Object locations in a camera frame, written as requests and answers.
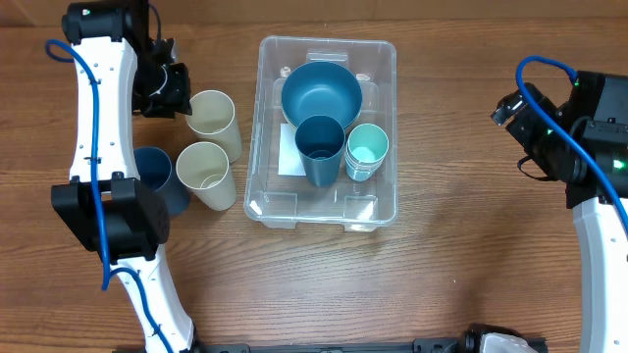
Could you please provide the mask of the tall beige cup front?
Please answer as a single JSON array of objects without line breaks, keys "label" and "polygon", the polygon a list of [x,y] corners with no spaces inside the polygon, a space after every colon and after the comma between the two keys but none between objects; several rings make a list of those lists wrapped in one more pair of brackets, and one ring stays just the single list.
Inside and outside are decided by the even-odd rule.
[{"label": "tall beige cup front", "polygon": [[176,162],[183,185],[207,207],[225,211],[236,201],[236,185],[226,152],[213,142],[187,146]]}]

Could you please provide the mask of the tall navy cup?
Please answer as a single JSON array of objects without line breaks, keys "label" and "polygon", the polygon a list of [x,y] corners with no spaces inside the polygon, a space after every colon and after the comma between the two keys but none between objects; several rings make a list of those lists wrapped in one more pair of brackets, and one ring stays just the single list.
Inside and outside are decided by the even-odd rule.
[{"label": "tall navy cup", "polygon": [[295,146],[310,183],[332,185],[338,178],[345,144],[344,129],[329,116],[312,116],[296,129]]},{"label": "tall navy cup", "polygon": [[133,154],[140,180],[164,200],[170,218],[186,211],[190,195],[179,180],[169,155],[153,146],[136,148]]}]

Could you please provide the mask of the small light blue cup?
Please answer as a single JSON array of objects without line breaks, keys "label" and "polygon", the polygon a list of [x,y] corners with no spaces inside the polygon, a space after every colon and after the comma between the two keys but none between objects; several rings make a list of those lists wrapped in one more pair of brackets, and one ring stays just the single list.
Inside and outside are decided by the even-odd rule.
[{"label": "small light blue cup", "polygon": [[353,168],[352,166],[346,166],[347,175],[354,181],[362,182],[372,177],[377,170],[361,170]]}]

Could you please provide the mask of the dark blue bowl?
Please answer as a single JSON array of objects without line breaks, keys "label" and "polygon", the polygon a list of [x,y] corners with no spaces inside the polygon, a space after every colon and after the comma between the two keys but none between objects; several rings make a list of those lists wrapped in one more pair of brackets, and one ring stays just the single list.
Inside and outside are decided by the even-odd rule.
[{"label": "dark blue bowl", "polygon": [[362,89],[355,75],[332,62],[303,64],[286,79],[281,91],[282,111],[294,113],[360,114]]}]

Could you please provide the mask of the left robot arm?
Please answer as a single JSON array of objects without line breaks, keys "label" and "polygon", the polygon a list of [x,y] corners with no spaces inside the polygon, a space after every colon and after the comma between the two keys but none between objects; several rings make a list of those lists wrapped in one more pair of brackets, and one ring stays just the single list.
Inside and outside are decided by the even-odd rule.
[{"label": "left robot arm", "polygon": [[125,288],[147,352],[195,352],[196,328],[167,264],[171,213],[153,182],[142,180],[132,118],[188,113],[190,80],[172,38],[150,35],[158,16],[147,0],[69,5],[62,18],[65,51],[78,81],[78,135],[69,180],[51,188],[54,211],[102,264],[103,290],[113,277]]}]

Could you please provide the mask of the small grey cup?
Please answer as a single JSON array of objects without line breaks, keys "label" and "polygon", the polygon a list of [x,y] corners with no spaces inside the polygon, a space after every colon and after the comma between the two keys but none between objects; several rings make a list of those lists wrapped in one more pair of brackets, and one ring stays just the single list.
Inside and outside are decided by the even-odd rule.
[{"label": "small grey cup", "polygon": [[382,160],[377,162],[361,162],[350,156],[345,157],[347,174],[354,179],[366,179],[370,177],[382,164]]}]

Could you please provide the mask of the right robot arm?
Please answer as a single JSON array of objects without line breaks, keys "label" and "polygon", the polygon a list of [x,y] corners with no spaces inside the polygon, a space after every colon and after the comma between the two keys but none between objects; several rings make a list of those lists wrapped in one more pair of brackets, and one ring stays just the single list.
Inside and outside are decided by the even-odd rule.
[{"label": "right robot arm", "polygon": [[541,181],[565,184],[582,270],[582,352],[627,349],[627,80],[588,74],[555,106],[533,84],[504,96],[493,120]]}]

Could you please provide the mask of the tall beige cup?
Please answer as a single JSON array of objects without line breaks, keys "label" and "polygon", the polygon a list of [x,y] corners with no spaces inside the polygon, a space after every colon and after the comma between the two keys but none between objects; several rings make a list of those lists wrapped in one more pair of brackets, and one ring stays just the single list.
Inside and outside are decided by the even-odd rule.
[{"label": "tall beige cup", "polygon": [[187,146],[176,162],[183,185],[207,207],[225,211],[236,201],[236,185],[226,152],[213,142]]},{"label": "tall beige cup", "polygon": [[242,141],[232,98],[219,90],[204,90],[190,99],[192,114],[187,125],[202,141],[218,144],[233,163],[242,154]]}]

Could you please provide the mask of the small mint green cup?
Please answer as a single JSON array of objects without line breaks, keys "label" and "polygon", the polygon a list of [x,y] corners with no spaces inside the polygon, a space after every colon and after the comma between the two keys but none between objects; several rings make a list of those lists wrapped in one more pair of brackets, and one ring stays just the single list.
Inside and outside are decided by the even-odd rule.
[{"label": "small mint green cup", "polygon": [[384,160],[389,150],[385,131],[374,124],[355,127],[347,141],[348,155],[363,164],[377,164]]}]

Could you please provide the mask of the small pink cup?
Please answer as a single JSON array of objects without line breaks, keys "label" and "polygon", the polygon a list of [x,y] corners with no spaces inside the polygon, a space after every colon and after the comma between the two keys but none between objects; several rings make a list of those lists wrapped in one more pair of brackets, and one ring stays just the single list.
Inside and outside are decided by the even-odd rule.
[{"label": "small pink cup", "polygon": [[354,169],[373,170],[381,166],[385,155],[380,156],[368,148],[359,147],[354,150],[348,150],[345,159]]}]

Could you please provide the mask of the tall navy cup front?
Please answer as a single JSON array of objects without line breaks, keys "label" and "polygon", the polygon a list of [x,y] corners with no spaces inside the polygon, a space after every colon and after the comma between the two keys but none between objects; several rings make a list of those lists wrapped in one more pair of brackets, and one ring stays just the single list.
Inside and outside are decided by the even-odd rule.
[{"label": "tall navy cup front", "polygon": [[190,195],[179,180],[169,155],[153,146],[136,148],[133,154],[140,180],[164,200],[170,218],[186,211]]}]

